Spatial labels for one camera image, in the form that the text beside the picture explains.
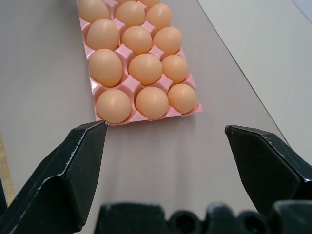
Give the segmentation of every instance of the egg carton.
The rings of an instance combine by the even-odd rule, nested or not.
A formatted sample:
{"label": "egg carton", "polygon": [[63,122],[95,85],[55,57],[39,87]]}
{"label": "egg carton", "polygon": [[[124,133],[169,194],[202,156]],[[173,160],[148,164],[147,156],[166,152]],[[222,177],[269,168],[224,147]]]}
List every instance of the egg carton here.
{"label": "egg carton", "polygon": [[[122,38],[123,33],[127,29],[126,25],[124,23],[122,23],[121,21],[119,21],[118,19],[114,18],[116,10],[119,7],[119,3],[115,0],[104,0],[104,3],[106,4],[106,6],[110,12],[111,20],[115,23],[115,25],[117,26],[117,28],[120,32],[120,38]],[[146,14],[147,13],[147,7],[144,4],[142,4],[142,5],[145,9],[145,14]],[[91,24],[84,21],[82,18],[79,18],[79,19],[80,19],[80,26],[81,26],[81,30],[82,30],[82,34],[83,34],[83,43],[84,43],[85,54],[87,56],[87,60],[89,61],[90,55],[94,52],[94,50],[89,48],[85,42],[86,42],[87,34],[88,34],[88,31],[91,27]],[[149,22],[145,21],[141,26],[149,31],[152,38],[155,36],[156,29]],[[119,41],[118,48],[114,51],[118,55],[118,57],[120,58],[122,66],[123,66],[123,75],[122,75],[122,79],[119,82],[119,84],[115,87],[108,88],[108,87],[105,87],[105,86],[97,83],[95,80],[93,80],[90,77],[91,90],[92,90],[92,95],[94,97],[95,103],[96,103],[98,97],[103,92],[110,90],[110,89],[118,89],[118,90],[125,92],[129,96],[129,98],[132,102],[132,111],[131,111],[129,117],[125,121],[123,121],[122,123],[110,124],[110,125],[123,125],[123,124],[127,124],[130,122],[137,122],[137,121],[144,121],[144,120],[154,121],[154,120],[159,120],[159,119],[163,119],[163,118],[167,118],[167,117],[189,116],[189,115],[192,115],[192,114],[195,114],[198,112],[202,112],[201,104],[197,103],[195,105],[194,109],[192,109],[189,113],[184,114],[184,115],[179,113],[178,111],[176,111],[173,107],[169,106],[166,114],[159,119],[150,120],[147,117],[143,116],[136,109],[136,106],[135,106],[135,99],[136,99],[136,96],[138,95],[138,93],[146,87],[157,87],[157,88],[161,89],[165,94],[168,94],[169,89],[172,86],[174,86],[174,84],[164,74],[161,75],[161,77],[158,81],[156,81],[155,83],[153,83],[151,85],[142,85],[139,81],[134,79],[128,73],[128,66],[129,66],[130,61],[135,57],[135,55],[131,49],[127,48],[124,44],[121,44],[120,41]],[[152,46],[152,48],[147,53],[156,56],[160,61],[162,61],[165,58],[164,52],[162,50],[160,50],[157,46]],[[185,54],[183,52],[183,49],[180,49],[176,53],[176,55],[179,55],[179,56],[183,57],[184,59],[186,59]],[[181,83],[189,85],[194,90],[196,89],[196,86],[195,86],[195,83],[194,83],[194,80],[193,80],[193,77],[191,74],[189,74],[189,76]],[[95,113],[96,113],[96,119],[102,120],[97,115],[96,110],[95,110]]]}

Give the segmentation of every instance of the pink plastic tray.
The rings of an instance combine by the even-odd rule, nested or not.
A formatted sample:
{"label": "pink plastic tray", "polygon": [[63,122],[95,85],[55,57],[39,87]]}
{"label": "pink plastic tray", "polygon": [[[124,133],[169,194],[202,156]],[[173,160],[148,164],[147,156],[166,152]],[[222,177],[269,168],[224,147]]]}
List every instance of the pink plastic tray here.
{"label": "pink plastic tray", "polygon": [[[127,28],[126,28],[124,23],[122,23],[118,19],[114,18],[115,12],[119,7],[119,3],[116,2],[115,0],[104,0],[104,2],[105,2],[106,6],[107,6],[107,8],[111,14],[111,20],[116,24],[116,26],[120,32],[120,38],[121,38],[123,33],[126,31]],[[86,37],[87,37],[88,31],[89,31],[91,25],[90,25],[90,23],[88,23],[88,22],[84,21],[82,18],[80,18],[80,26],[81,26],[81,30],[82,30],[82,34],[83,34],[83,43],[84,43],[85,53],[87,56],[87,60],[89,60],[89,57],[94,52],[94,50],[89,48],[85,44],[85,42],[86,42]],[[142,24],[142,27],[146,28],[151,33],[152,37],[155,36],[155,34],[156,34],[155,28],[149,22],[147,22],[147,21],[144,22]],[[119,90],[124,91],[130,97],[131,102],[132,102],[132,111],[131,111],[130,116],[124,122],[122,122],[120,124],[113,124],[113,125],[122,125],[122,124],[127,124],[130,122],[150,120],[147,117],[143,116],[136,109],[136,106],[135,106],[136,96],[138,95],[138,93],[142,89],[149,87],[149,86],[160,88],[162,91],[164,91],[167,94],[169,89],[173,86],[173,82],[163,74],[160,77],[160,79],[158,81],[156,81],[154,84],[144,86],[139,81],[137,81],[131,75],[128,74],[129,63],[135,57],[132,50],[127,48],[124,44],[120,44],[120,42],[119,42],[119,47],[115,50],[115,53],[119,56],[119,58],[122,62],[122,65],[123,65],[122,79],[117,86],[115,86],[113,88],[107,88],[107,87],[104,87],[103,85],[95,82],[90,77],[91,89],[92,89],[92,94],[93,94],[95,103],[96,103],[98,97],[103,92],[105,92],[106,90],[119,89]],[[151,50],[148,52],[148,54],[155,55],[157,58],[159,58],[160,61],[162,61],[164,59],[164,52],[161,51],[160,49],[158,49],[156,46],[153,46],[151,48]],[[182,49],[180,49],[180,51],[177,53],[177,55],[186,59]],[[194,90],[196,88],[192,75],[189,75],[181,83],[191,86]],[[184,114],[184,115],[182,115],[181,113],[176,111],[173,107],[169,106],[167,113],[162,118],[159,118],[159,119],[163,119],[163,118],[167,118],[167,117],[174,117],[174,116],[188,116],[188,115],[192,115],[192,114],[198,113],[198,112],[202,112],[202,106],[199,103],[196,104],[196,106],[194,107],[193,110],[191,110],[189,113]],[[97,120],[102,120],[97,115],[97,112],[96,112],[96,118],[97,118]]]}

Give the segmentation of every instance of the table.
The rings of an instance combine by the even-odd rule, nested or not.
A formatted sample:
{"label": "table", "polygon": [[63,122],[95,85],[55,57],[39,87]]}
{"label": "table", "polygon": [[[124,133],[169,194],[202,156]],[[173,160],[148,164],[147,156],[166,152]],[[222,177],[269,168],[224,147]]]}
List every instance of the table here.
{"label": "table", "polygon": [[[163,0],[204,112],[111,126],[97,192],[83,234],[93,231],[104,202],[163,205],[204,216],[213,201],[254,209],[224,134],[227,124],[281,137],[196,0]],[[68,132],[95,120],[74,0],[0,3],[0,132],[15,192]]]}

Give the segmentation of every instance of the brown egg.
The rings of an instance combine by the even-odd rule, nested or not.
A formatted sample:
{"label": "brown egg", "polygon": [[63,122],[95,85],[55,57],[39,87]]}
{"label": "brown egg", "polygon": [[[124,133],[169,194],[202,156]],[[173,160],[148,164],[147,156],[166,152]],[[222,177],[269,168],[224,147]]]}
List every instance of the brown egg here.
{"label": "brown egg", "polygon": [[169,27],[171,18],[170,7],[166,4],[155,5],[146,14],[146,20],[156,28],[157,32]]}
{"label": "brown egg", "polygon": [[100,49],[89,59],[90,76],[105,87],[116,86],[122,78],[122,63],[114,51]]}
{"label": "brown egg", "polygon": [[129,96],[118,89],[107,90],[102,93],[96,103],[97,114],[111,124],[125,121],[131,113]]}
{"label": "brown egg", "polygon": [[94,23],[99,19],[109,19],[110,17],[102,0],[78,0],[77,5],[79,16],[89,23]]}
{"label": "brown egg", "polygon": [[86,45],[93,50],[115,50],[119,43],[119,31],[109,19],[95,21],[88,32]]}
{"label": "brown egg", "polygon": [[125,2],[128,2],[128,1],[137,1],[137,0],[116,0],[118,3],[119,3],[119,5],[122,5],[122,4],[124,4]]}
{"label": "brown egg", "polygon": [[196,93],[187,84],[177,84],[168,92],[169,105],[181,114],[189,113],[196,105]]}
{"label": "brown egg", "polygon": [[152,47],[152,36],[145,28],[133,26],[122,35],[121,43],[133,51],[135,55],[148,52]]}
{"label": "brown egg", "polygon": [[160,3],[160,0],[139,0],[139,1],[147,6],[147,10],[151,9],[153,6]]}
{"label": "brown egg", "polygon": [[129,64],[128,72],[143,85],[155,83],[161,76],[162,65],[160,60],[150,54],[136,56]]}
{"label": "brown egg", "polygon": [[136,108],[148,119],[158,119],[168,110],[168,98],[161,89],[147,87],[137,95]]}
{"label": "brown egg", "polygon": [[161,49],[165,56],[176,54],[182,46],[182,34],[174,27],[161,29],[153,39],[153,45]]}
{"label": "brown egg", "polygon": [[138,2],[125,2],[117,9],[115,18],[123,22],[127,28],[142,25],[145,21],[144,7]]}
{"label": "brown egg", "polygon": [[189,74],[189,68],[184,58],[179,55],[170,55],[162,61],[162,73],[174,84],[179,84]]}

